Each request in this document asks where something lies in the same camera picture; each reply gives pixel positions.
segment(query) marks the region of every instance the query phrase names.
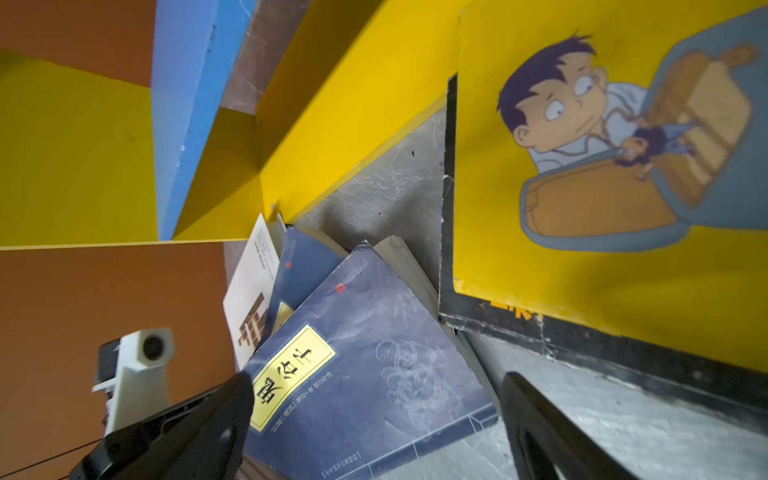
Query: cartoon illustration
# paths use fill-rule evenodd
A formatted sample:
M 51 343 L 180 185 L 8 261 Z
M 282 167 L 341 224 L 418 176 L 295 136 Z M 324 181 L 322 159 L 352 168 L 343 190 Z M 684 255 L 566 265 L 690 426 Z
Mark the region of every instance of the cartoon illustration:
M 652 157 L 666 152 L 674 154 L 694 154 L 694 148 L 683 141 L 683 134 L 696 127 L 698 121 L 690 121 L 687 124 L 666 124 L 659 127 L 640 127 L 634 131 L 631 137 L 621 142 L 621 151 L 616 159 L 616 164 L 622 167 L 642 165 L 643 168 L 637 174 L 638 180 L 645 180 L 650 169 L 654 167 Z
M 592 66 L 588 38 L 575 35 L 540 50 L 499 95 L 502 119 L 539 173 L 618 147 L 641 120 L 646 90 L 608 83 L 605 68 Z
M 433 432 L 441 422 L 451 422 L 462 411 L 462 398 L 440 376 L 435 366 L 440 354 L 431 346 L 412 340 L 382 340 L 376 358 L 391 365 L 382 370 L 393 405 L 401 406 L 420 433 Z
M 539 175 L 521 226 L 558 250 L 637 252 L 692 225 L 768 230 L 768 8 L 674 45 L 646 88 L 609 82 L 587 35 L 549 45 L 497 110 Z

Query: yellow label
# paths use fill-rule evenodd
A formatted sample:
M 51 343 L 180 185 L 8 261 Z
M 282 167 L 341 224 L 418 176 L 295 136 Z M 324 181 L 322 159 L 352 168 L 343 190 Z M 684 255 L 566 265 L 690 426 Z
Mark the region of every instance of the yellow label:
M 293 390 L 336 355 L 330 345 L 307 325 L 288 342 L 253 381 L 250 426 L 261 432 Z

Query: yellow book cover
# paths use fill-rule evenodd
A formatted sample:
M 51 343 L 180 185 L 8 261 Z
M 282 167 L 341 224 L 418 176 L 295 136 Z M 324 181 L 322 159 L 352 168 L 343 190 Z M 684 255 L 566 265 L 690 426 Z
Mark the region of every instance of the yellow book cover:
M 475 0 L 457 293 L 768 372 L 768 8 Z

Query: gray floor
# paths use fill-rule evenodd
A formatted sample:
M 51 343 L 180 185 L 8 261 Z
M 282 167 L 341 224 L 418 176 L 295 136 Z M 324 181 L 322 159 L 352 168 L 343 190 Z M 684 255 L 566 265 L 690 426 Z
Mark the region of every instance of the gray floor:
M 298 224 L 318 227 L 345 248 L 400 235 L 437 284 L 445 111 L 417 128 Z M 225 244 L 230 272 L 242 249 Z M 518 371 L 635 475 L 733 480 L 768 478 L 768 438 L 647 396 L 592 372 L 470 334 L 498 385 Z M 503 425 L 404 465 L 382 478 L 517 478 Z

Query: blue book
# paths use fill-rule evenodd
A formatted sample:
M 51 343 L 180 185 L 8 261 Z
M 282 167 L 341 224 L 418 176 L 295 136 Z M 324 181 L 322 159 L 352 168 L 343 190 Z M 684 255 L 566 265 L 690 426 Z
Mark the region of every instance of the blue book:
M 498 420 L 430 311 L 361 243 L 259 348 L 245 453 L 292 480 L 375 478 Z
M 307 227 L 288 230 L 266 314 L 264 341 L 339 266 L 346 254 L 346 250 L 319 230 Z

